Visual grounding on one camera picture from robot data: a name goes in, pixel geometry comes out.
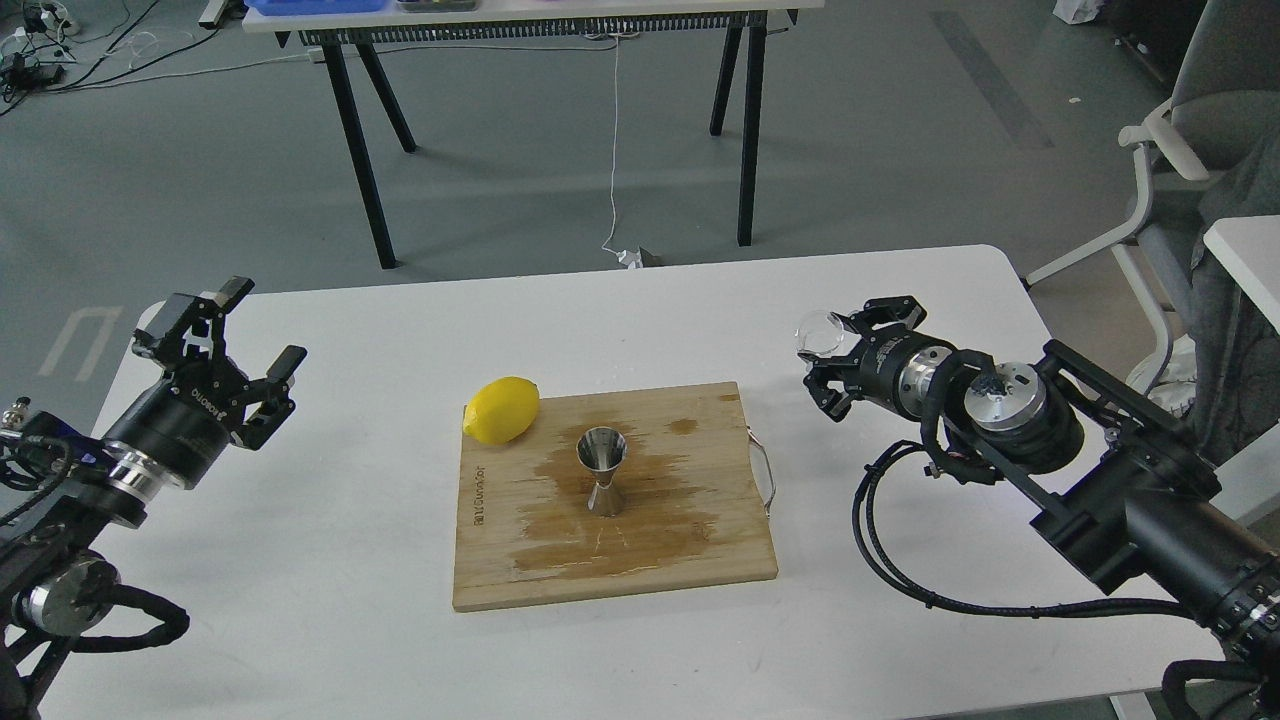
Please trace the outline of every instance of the stainless steel jigger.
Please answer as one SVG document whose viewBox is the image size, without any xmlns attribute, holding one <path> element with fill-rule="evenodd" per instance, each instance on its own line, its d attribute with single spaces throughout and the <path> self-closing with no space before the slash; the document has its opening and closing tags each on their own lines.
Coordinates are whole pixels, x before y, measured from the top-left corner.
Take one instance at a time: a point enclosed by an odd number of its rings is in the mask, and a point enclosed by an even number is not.
<svg viewBox="0 0 1280 720">
<path fill-rule="evenodd" d="M 595 475 L 595 487 L 586 509 L 602 518 L 622 512 L 622 491 L 613 484 L 613 473 L 627 457 L 627 438 L 613 428 L 591 428 L 577 441 L 577 459 Z"/>
</svg>

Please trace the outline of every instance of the gray floor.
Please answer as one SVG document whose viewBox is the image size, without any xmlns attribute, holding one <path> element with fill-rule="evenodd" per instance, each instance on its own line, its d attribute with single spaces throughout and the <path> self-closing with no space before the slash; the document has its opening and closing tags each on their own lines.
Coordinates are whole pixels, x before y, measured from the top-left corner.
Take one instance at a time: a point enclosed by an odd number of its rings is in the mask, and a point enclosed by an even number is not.
<svg viewBox="0 0 1280 720">
<path fill-rule="evenodd" d="M 86 36 L 123 18 L 119 4 L 63 1 Z M 205 35 L 204 4 L 161 4 L 138 29 L 175 49 L 189 41 L 182 32 Z M 1116 132 L 1164 97 L 1105 27 L 1069 27 L 1050 0 L 829 5 L 769 41 L 749 249 L 733 240 L 740 90 L 724 137 L 705 132 L 722 36 L 623 44 L 614 246 L 692 264 L 989 243 L 1025 273 L 1123 218 L 1133 179 Z M 76 53 L 92 60 L 105 45 Z M 524 51 L 384 56 L 422 147 L 413 155 L 352 73 L 403 261 L 390 272 L 378 269 L 321 65 L 37 95 L 0 118 L 0 400 L 29 395 L 90 428 L 137 315 L 230 274 L 279 292 L 616 266 L 598 250 L 611 218 L 614 55 L 585 40 L 515 45 Z M 113 55 L 96 77 L 155 50 Z M 302 51 L 232 23 L 131 78 Z M 1032 297 L 1056 337 L 1112 373 L 1149 350 L 1110 256 Z M 851 277 L 850 307 L 863 300 Z M 84 309 L 119 318 L 97 363 L 100 320 L 54 350 Z M 1111 716 L 1092 701 L 988 717 Z"/>
</svg>

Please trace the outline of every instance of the blue container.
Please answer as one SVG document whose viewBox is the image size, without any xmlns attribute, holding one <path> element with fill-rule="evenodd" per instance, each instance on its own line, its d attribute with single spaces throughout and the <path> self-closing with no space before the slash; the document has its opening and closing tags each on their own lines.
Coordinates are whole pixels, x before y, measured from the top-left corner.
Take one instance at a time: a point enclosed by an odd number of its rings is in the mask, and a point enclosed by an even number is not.
<svg viewBox="0 0 1280 720">
<path fill-rule="evenodd" d="M 374 13 L 387 0 L 244 0 L 264 15 L 324 15 L 337 13 Z"/>
</svg>

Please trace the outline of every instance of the desk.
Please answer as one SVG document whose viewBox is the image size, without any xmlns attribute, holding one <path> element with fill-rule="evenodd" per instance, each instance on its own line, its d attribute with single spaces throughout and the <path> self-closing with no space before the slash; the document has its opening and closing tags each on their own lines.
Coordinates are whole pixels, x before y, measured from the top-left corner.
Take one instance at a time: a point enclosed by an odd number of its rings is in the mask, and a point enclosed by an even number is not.
<svg viewBox="0 0 1280 720">
<path fill-rule="evenodd" d="M 1280 215 L 1224 218 L 1204 233 L 1204 246 L 1240 290 L 1280 328 Z M 1242 523 L 1280 507 L 1280 425 L 1251 442 L 1219 469 L 1222 493 L 1213 505 Z"/>
<path fill-rule="evenodd" d="M 285 343 L 306 346 L 297 413 L 261 452 L 228 450 L 193 492 L 166 489 L 140 530 L 109 528 L 96 546 L 127 583 L 184 606 L 191 630 L 163 650 L 72 657 L 45 715 L 915 717 L 1152 688 L 1172 660 L 1220 659 L 1208 632 L 1171 618 L 929 611 L 863 564 L 849 518 L 860 469 L 918 429 L 870 404 L 831 423 L 792 333 L 815 309 L 902 293 L 928 309 L 925 332 L 997 359 L 1037 360 L 1048 338 L 986 246 L 251 295 L 228 351 L 256 377 Z M 616 322 L 579 322 L 602 309 Z M 778 578 L 453 612 L 461 411 L 506 374 L 548 397 L 737 380 L 778 483 Z M 125 356 L 96 432 L 155 378 Z M 1102 442 L 1089 443 L 1044 484 L 1092 468 Z M 1012 487 L 909 465 L 877 515 L 923 584 L 975 602 L 1097 597 Z M 115 620 L 100 629 L 132 629 Z"/>
<path fill-rule="evenodd" d="M 513 37 L 581 36 L 611 32 L 657 32 L 676 29 L 727 28 L 719 82 L 712 108 L 710 133 L 719 136 L 724 126 L 728 94 L 741 45 L 748 31 L 746 115 L 742 126 L 742 174 L 739 184 L 739 245 L 751 243 L 755 213 L 755 169 L 760 141 L 760 104 L 764 88 L 764 45 L 768 12 L 822 8 L 826 0 L 481 0 L 476 10 L 465 13 L 408 13 L 394 3 L 376 13 L 344 15 L 262 15 L 250 10 L 246 32 L 274 32 L 280 42 L 298 32 L 305 45 L 320 46 L 338 114 L 342 117 L 347 149 L 374 234 L 378 261 L 394 268 L 387 218 L 383 215 L 378 183 L 369 161 L 364 129 L 351 92 L 342 46 L 355 45 L 383 109 L 406 152 L 417 149 L 408 123 L 383 72 L 375 42 L 422 42 L 438 40 L 494 40 Z"/>
</svg>

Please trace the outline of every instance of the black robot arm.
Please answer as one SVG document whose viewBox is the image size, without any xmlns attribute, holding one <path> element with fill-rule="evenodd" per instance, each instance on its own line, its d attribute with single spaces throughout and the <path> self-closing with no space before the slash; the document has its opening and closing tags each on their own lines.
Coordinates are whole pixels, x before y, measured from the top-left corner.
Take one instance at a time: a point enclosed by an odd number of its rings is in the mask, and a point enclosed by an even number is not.
<svg viewBox="0 0 1280 720">
<path fill-rule="evenodd" d="M 1221 486 L 1192 450 L 1190 428 L 1061 342 L 1050 341 L 1033 365 L 995 365 L 983 352 L 915 332 L 924 315 L 916 309 L 914 299 L 891 297 L 831 314 L 859 340 L 844 355 L 800 351 L 818 407 L 840 421 L 854 401 L 870 400 L 920 423 L 918 447 L 936 475 L 1016 486 L 1041 510 L 1032 527 L 1103 593 L 1138 575 L 1155 579 L 1238 659 L 1171 665 L 1166 696 L 1179 717 L 1196 717 L 1180 694 L 1188 678 L 1248 676 L 1260 683 L 1260 716 L 1280 714 L 1280 564 L 1210 505 Z M 1102 428 L 1107 451 L 1068 492 L 1048 492 L 1032 475 L 1079 454 L 1082 415 Z M 920 597 L 918 585 L 881 577 Z"/>
<path fill-rule="evenodd" d="M 212 297 L 175 293 L 134 331 L 133 352 L 163 374 L 101 438 L 49 413 L 29 415 L 26 397 L 0 418 L 0 482 L 29 493 L 0 518 L 0 621 L 22 633 L 0 647 L 0 717 L 38 717 L 72 652 L 156 647 L 187 630 L 184 610 L 122 584 L 90 546 L 111 523 L 141 525 L 164 486 L 193 488 L 228 445 L 262 447 L 293 411 L 289 388 L 305 350 L 285 347 L 256 380 L 227 356 L 227 315 L 252 287 L 232 278 Z M 136 637 L 83 635 L 115 606 L 159 624 Z M 18 665 L 41 648 L 23 675 Z"/>
</svg>

